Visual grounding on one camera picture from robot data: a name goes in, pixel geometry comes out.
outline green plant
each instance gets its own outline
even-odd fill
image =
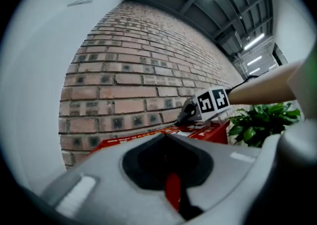
[[[249,111],[239,109],[241,115],[229,118],[234,126],[228,136],[237,135],[236,141],[244,141],[249,147],[262,147],[268,136],[279,134],[285,130],[286,125],[299,121],[300,111],[289,111],[290,106],[291,103],[279,103],[252,105]]]

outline fluorescent light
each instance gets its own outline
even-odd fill
[[[251,75],[251,74],[253,74],[253,73],[259,71],[259,69],[260,69],[260,68],[255,69],[254,71],[250,72],[249,75]]]
[[[275,67],[275,66],[276,66],[276,64],[270,66],[268,69],[270,70],[270,69],[272,69],[272,68]]]
[[[262,56],[257,57],[256,59],[250,61],[249,63],[247,63],[247,65],[253,64],[254,62],[257,62],[258,60],[260,60],[262,58]]]
[[[252,42],[248,43],[245,47],[244,50],[247,50],[248,48],[252,47],[255,45],[259,40],[261,40],[264,37],[264,34],[260,34],[257,38],[255,38]]]

